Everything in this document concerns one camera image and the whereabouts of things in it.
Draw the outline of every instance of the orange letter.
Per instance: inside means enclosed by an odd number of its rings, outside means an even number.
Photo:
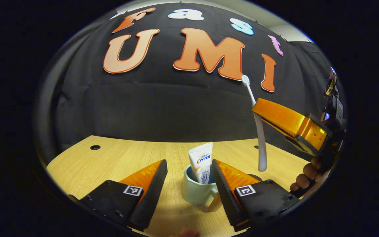
[[[123,30],[125,28],[132,26],[134,24],[133,20],[138,21],[146,15],[146,12],[153,12],[154,10],[156,10],[156,8],[145,9],[145,10],[142,10],[141,12],[137,12],[137,13],[127,16],[126,18],[124,18],[124,21],[122,21],[121,25],[119,25],[118,28],[112,31],[112,33],[118,32],[120,30]]]
[[[185,28],[181,30],[185,34],[185,45],[181,58],[173,63],[178,70],[195,72],[200,69],[196,62],[197,51],[207,72],[213,72],[220,60],[224,57],[223,66],[218,73],[225,78],[241,81],[241,54],[245,45],[239,40],[225,38],[215,46],[209,35],[204,30]]]
[[[264,79],[261,82],[261,87],[268,92],[274,92],[274,66],[276,61],[267,54],[261,54],[264,59]]]
[[[133,55],[127,60],[119,60],[122,45],[131,35],[119,36],[109,42],[109,48],[103,61],[103,68],[109,73],[128,72],[138,66],[144,59],[152,37],[159,33],[158,29],[144,30],[137,33],[139,37]]]

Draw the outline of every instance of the wooden table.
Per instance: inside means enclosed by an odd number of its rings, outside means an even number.
[[[178,234],[183,227],[192,227],[204,237],[232,236],[243,231],[233,231],[223,206],[216,212],[205,213],[204,208],[192,206],[182,198],[184,169],[190,163],[188,150],[206,142],[163,143],[90,136],[57,156],[47,171],[66,194],[81,199],[107,179],[122,180],[166,159],[167,176],[149,228],[134,231],[148,236],[169,236]],[[213,159],[263,180],[272,179],[289,190],[308,162],[266,144],[267,170],[259,172],[258,150],[254,148],[257,144],[257,139],[213,142]],[[91,150],[92,145],[101,148]]]

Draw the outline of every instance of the black backdrop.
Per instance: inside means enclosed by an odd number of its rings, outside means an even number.
[[[134,25],[117,33],[124,17],[150,7]],[[171,19],[176,9],[196,9],[204,20]],[[49,163],[60,152],[89,135],[139,141],[206,142],[256,138],[251,101],[242,82],[221,77],[217,69],[197,72],[173,68],[185,43],[183,28],[206,31],[215,45],[226,37],[244,43],[242,72],[251,80],[255,98],[284,105],[301,114],[321,116],[331,64],[314,43],[286,42],[271,30],[232,12],[202,4],[168,3],[126,12],[109,20],[111,11],[85,27],[54,56],[42,78],[36,114],[39,151]],[[254,35],[236,31],[230,18],[249,23]],[[125,60],[134,52],[136,33],[159,29],[143,62],[129,72],[110,74],[102,65],[109,41],[130,34],[120,52]],[[274,36],[284,56],[272,45]],[[273,93],[261,88],[265,64],[262,54],[276,61]],[[339,80],[341,100],[346,105]],[[264,123],[266,142],[310,160],[277,130]]]
[[[38,160],[30,116],[36,78],[54,52],[118,4],[0,1],[0,236],[121,236],[69,208]],[[332,178],[299,212],[261,235],[379,236],[379,3],[261,5],[307,32],[348,78],[350,110],[346,150]]]

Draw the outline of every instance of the black fabric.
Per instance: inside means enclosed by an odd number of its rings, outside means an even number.
[[[251,80],[254,97],[271,100],[301,114],[320,117],[326,99],[325,85],[331,64],[318,48],[309,42],[286,42],[267,28],[240,15],[212,6],[190,3],[155,5],[134,25],[117,33],[124,17],[137,9],[104,19],[83,42],[68,65],[55,102],[54,135],[58,153],[90,136],[122,138],[138,141],[207,142],[256,138],[248,92],[239,81],[221,77],[217,69],[197,72],[180,71],[173,62],[181,57],[185,35],[183,28],[206,31],[215,45],[226,37],[244,43],[242,72]],[[170,19],[176,9],[196,9],[204,20]],[[231,27],[230,18],[249,23],[254,35],[249,36]],[[138,38],[136,33],[159,29],[153,36],[143,62],[129,72],[110,74],[103,69],[103,59],[109,41],[130,34],[119,59],[129,58]],[[281,44],[284,56],[272,45],[274,36]],[[275,92],[261,88],[265,64],[262,54],[276,61]],[[310,156],[296,150],[284,136],[264,123],[266,142],[309,160]],[[48,154],[47,160],[55,156]]]

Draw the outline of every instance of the screw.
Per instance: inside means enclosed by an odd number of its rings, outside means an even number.
[[[120,217],[123,217],[124,216],[124,214],[122,214],[120,211],[118,211],[118,210],[116,210],[115,211],[115,214],[117,215],[117,216],[120,216]]]

